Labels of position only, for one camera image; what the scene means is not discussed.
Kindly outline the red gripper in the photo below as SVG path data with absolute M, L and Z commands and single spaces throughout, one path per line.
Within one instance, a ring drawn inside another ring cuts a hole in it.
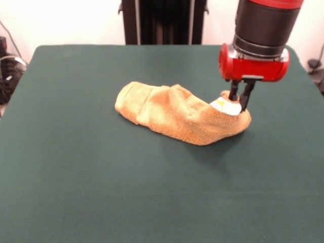
M 229 100 L 237 100 L 239 81 L 246 83 L 239 97 L 241 112 L 247 108 L 256 79 L 263 82 L 278 82 L 287 73 L 290 54 L 284 49 L 277 58 L 260 59 L 237 51 L 233 45 L 223 44 L 219 52 L 219 71 L 223 79 L 232 80 Z

